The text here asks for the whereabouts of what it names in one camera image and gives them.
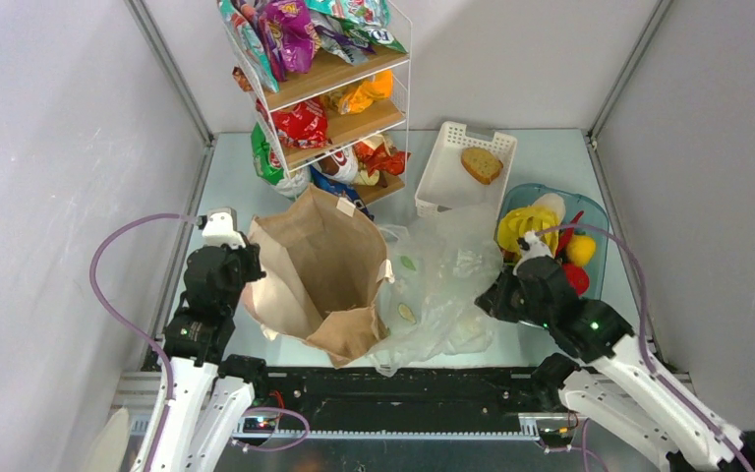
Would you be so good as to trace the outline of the orange yellow snack bag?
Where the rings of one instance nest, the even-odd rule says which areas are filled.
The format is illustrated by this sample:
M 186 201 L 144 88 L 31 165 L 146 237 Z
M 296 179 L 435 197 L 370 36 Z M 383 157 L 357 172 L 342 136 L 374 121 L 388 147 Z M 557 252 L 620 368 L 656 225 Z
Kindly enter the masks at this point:
M 394 78 L 390 70 L 368 76 L 359 82 L 335 88 L 320 98 L 326 110 L 340 115 L 359 114 L 378 101 L 390 99 Z

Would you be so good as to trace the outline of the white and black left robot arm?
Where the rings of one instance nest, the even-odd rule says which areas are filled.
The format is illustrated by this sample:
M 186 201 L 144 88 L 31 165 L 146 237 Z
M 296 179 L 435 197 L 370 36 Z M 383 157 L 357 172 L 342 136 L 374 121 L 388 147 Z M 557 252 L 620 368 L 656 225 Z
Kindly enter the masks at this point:
M 264 362 L 226 355 L 245 286 L 263 279 L 253 243 L 204 246 L 183 273 L 185 289 L 164 332 L 160 383 L 135 471 L 211 471 L 241 415 L 271 397 Z

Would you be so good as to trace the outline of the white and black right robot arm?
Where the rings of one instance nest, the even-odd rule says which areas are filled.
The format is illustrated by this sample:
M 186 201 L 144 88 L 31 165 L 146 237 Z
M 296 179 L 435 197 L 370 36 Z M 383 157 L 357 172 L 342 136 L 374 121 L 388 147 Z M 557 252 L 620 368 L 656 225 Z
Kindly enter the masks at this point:
M 542 409 L 586 415 L 662 471 L 755 470 L 755 431 L 705 406 L 615 309 L 579 296 L 551 258 L 505 266 L 475 303 L 499 321 L 543 328 L 559 347 L 532 374 Z

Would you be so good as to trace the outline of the red toy pepper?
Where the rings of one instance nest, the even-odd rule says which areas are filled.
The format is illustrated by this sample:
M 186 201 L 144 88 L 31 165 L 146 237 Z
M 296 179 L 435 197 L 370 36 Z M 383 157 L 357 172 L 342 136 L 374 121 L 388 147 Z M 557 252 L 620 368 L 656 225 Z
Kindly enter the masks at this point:
M 578 223 L 583 216 L 584 211 L 580 210 L 578 211 L 575 216 L 569 221 L 570 224 Z M 574 235 L 575 229 L 573 227 L 570 228 L 564 228 L 560 231 L 559 239 L 558 239 L 558 246 L 555 252 L 555 257 L 557 259 L 561 258 L 564 254 L 565 248 L 568 245 L 568 243 L 571 241 L 573 235 Z

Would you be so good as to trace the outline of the yellow toy cabbage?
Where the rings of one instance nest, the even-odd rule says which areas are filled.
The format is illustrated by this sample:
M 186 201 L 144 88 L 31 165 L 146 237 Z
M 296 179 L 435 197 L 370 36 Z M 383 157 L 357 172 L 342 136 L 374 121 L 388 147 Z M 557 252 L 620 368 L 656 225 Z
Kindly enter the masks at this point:
M 562 223 L 566 207 L 562 196 L 547 193 L 531 205 L 509 211 L 498 223 L 495 241 L 505 252 L 519 254 L 517 239 L 526 232 L 539 232 Z

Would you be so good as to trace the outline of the yellow toy pear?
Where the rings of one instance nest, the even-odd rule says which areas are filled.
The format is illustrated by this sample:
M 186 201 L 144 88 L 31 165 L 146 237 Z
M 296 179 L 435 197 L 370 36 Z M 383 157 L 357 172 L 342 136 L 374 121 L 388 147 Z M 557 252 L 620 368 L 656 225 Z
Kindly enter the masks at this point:
M 567 260 L 578 267 L 585 267 L 595 256 L 596 251 L 596 241 L 585 234 L 574 234 L 564 248 Z

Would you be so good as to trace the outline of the translucent plastic grocery bag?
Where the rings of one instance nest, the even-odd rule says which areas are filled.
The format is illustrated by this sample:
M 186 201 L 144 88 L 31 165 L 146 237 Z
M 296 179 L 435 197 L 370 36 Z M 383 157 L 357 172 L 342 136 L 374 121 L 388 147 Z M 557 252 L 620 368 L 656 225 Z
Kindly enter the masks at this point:
M 378 373 L 392 377 L 438 356 L 477 354 L 492 345 L 494 320 L 475 300 L 502 265 L 495 228 L 489 204 L 380 227 L 394 279 L 378 295 L 388 335 L 366 356 Z

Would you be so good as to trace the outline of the brown burlap tote bag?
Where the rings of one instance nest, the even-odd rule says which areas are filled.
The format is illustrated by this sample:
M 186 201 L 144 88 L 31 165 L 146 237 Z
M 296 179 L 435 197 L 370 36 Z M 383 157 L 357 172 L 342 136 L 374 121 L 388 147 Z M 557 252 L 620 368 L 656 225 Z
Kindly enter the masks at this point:
M 287 210 L 256 216 L 249 239 L 265 277 L 242 304 L 265 337 L 290 337 L 342 368 L 387 338 L 381 286 L 394 280 L 378 227 L 349 200 L 310 186 Z

